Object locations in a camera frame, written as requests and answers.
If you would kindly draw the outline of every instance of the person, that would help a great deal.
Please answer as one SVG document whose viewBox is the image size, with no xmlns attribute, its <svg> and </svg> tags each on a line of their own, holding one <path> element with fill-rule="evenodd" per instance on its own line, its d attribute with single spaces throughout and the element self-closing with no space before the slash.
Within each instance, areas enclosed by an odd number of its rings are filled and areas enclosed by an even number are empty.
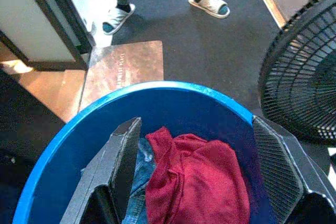
<svg viewBox="0 0 336 224">
<path fill-rule="evenodd" d="M 227 3 L 223 0 L 188 0 L 188 2 L 216 18 L 226 18 L 230 13 Z M 130 4 L 129 0 L 117 0 L 117 6 L 109 10 L 108 18 L 103 23 L 104 33 L 115 34 L 134 11 L 135 5 Z"/>
</svg>

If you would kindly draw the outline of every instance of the jeans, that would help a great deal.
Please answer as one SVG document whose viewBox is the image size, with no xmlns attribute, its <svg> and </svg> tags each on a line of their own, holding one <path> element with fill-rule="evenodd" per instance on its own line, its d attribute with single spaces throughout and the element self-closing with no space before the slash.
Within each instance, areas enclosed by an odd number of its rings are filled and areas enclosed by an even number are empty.
<svg viewBox="0 0 336 224">
<path fill-rule="evenodd" d="M 145 138 L 140 138 L 136 155 L 131 196 L 128 201 L 126 216 L 122 224 L 146 224 L 145 188 L 155 169 L 154 154 Z"/>
</svg>

